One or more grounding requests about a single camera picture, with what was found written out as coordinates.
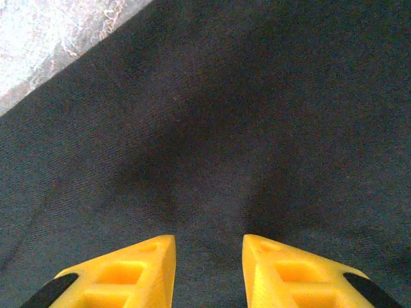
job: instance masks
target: dark gray fabric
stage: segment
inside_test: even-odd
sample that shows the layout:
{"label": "dark gray fabric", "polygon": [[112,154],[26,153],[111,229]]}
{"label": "dark gray fabric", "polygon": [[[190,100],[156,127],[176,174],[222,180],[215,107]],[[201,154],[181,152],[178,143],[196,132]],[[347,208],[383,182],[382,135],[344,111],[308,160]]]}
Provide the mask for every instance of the dark gray fabric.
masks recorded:
{"label": "dark gray fabric", "polygon": [[0,303],[177,238],[174,307],[245,307],[255,233],[411,307],[406,1],[154,1],[0,118]]}

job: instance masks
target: yellow plastic part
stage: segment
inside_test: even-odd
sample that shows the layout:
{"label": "yellow plastic part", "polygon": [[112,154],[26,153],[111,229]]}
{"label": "yellow plastic part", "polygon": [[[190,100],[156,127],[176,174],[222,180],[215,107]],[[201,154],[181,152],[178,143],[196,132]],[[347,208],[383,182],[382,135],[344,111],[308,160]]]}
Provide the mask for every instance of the yellow plastic part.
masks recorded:
{"label": "yellow plastic part", "polygon": [[243,240],[248,308],[373,308],[343,277],[361,271],[257,235]]}
{"label": "yellow plastic part", "polygon": [[175,238],[162,235],[67,268],[77,280],[50,308],[170,308]]}

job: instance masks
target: dark textile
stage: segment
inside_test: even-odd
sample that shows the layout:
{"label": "dark textile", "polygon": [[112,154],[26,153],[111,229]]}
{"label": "dark textile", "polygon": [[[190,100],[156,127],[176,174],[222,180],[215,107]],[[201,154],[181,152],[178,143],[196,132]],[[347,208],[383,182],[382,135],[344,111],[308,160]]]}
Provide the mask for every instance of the dark textile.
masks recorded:
{"label": "dark textile", "polygon": [[0,305],[174,234],[174,307],[245,307],[246,233],[411,307],[408,1],[154,1],[0,118]]}

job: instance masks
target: yellow triangular piece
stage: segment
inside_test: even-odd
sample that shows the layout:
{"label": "yellow triangular piece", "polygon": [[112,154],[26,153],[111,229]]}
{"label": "yellow triangular piece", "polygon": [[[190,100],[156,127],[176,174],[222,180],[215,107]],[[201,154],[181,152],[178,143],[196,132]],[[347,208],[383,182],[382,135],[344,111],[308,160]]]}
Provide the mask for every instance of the yellow triangular piece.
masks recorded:
{"label": "yellow triangular piece", "polygon": [[372,308],[344,278],[361,271],[257,235],[243,240],[249,308]]}
{"label": "yellow triangular piece", "polygon": [[67,268],[77,280],[50,308],[170,308],[175,238],[162,235]]}

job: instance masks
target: white textured surface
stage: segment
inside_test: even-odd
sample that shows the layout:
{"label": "white textured surface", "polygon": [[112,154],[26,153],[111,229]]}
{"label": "white textured surface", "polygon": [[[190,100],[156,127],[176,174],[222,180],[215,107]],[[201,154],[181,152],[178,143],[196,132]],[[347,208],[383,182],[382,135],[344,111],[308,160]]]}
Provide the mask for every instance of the white textured surface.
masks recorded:
{"label": "white textured surface", "polygon": [[150,0],[0,0],[0,116]]}

